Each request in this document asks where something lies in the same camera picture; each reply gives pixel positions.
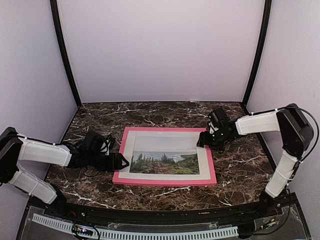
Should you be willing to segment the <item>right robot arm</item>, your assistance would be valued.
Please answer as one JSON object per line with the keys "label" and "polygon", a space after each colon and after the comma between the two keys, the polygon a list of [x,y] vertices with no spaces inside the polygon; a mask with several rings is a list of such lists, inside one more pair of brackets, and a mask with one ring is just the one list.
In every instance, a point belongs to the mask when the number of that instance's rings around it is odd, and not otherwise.
{"label": "right robot arm", "polygon": [[277,198],[294,179],[300,165],[316,147],[320,127],[315,117],[297,104],[274,108],[231,120],[222,108],[208,115],[208,127],[200,132],[197,147],[222,152],[226,143],[258,133],[279,133],[282,153],[274,173],[264,188],[267,196],[255,205],[255,213],[266,217],[275,208]]}

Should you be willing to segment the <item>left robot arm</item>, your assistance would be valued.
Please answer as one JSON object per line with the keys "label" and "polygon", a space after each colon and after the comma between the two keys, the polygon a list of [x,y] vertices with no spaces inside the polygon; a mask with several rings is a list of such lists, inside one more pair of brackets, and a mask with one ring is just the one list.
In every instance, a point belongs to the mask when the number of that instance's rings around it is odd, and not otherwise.
{"label": "left robot arm", "polygon": [[71,213],[66,197],[56,187],[22,166],[22,162],[56,165],[69,169],[91,167],[99,172],[122,170],[130,165],[121,153],[111,152],[115,143],[112,135],[103,136],[89,131],[75,144],[51,143],[20,135],[13,127],[7,127],[0,135],[0,182],[10,184],[29,196],[51,205],[60,218]]}

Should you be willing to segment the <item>landscape photo print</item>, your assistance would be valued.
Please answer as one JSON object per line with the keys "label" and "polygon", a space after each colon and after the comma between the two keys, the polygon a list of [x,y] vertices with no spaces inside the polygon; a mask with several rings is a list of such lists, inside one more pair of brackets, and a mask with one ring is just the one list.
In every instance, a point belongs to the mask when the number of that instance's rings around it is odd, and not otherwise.
{"label": "landscape photo print", "polygon": [[129,171],[136,174],[198,175],[196,141],[191,136],[137,136]]}

